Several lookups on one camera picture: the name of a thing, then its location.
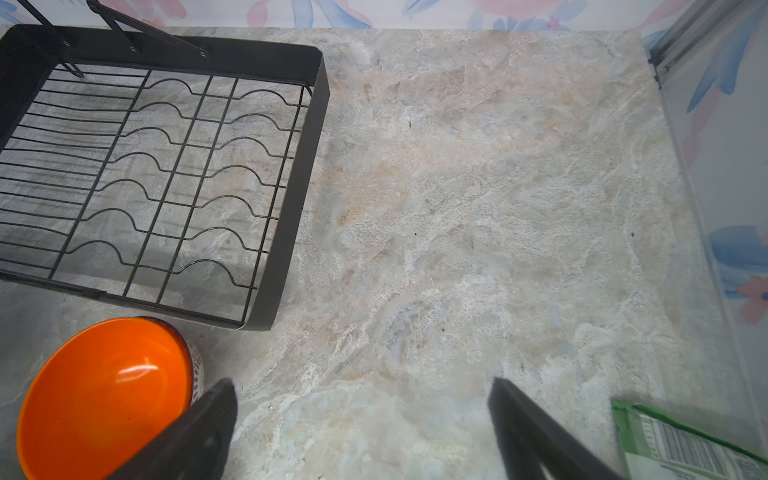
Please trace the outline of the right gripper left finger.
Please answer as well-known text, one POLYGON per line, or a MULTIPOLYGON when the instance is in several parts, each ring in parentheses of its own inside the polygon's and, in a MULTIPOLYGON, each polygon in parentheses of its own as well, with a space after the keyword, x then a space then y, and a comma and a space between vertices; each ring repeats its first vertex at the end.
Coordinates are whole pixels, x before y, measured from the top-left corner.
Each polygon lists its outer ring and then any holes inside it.
POLYGON ((223 378, 109 477, 220 479, 226 467, 237 413, 234 383, 230 378, 223 378))

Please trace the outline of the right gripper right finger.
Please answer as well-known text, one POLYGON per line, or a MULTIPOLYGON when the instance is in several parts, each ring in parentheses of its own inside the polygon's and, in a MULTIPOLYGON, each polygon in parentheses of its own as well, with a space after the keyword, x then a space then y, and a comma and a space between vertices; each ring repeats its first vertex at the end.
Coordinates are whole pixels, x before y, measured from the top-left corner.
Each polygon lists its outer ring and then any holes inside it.
POLYGON ((511 381, 494 379, 488 408, 509 479, 619 477, 511 381))

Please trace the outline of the orange bowl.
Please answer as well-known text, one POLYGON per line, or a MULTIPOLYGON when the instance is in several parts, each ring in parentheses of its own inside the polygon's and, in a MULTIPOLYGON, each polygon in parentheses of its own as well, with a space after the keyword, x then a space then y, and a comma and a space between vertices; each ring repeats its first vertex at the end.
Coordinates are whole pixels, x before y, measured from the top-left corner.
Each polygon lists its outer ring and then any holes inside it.
POLYGON ((16 451, 29 479, 105 479, 190 407, 182 346, 155 318, 102 321, 34 378, 16 451))

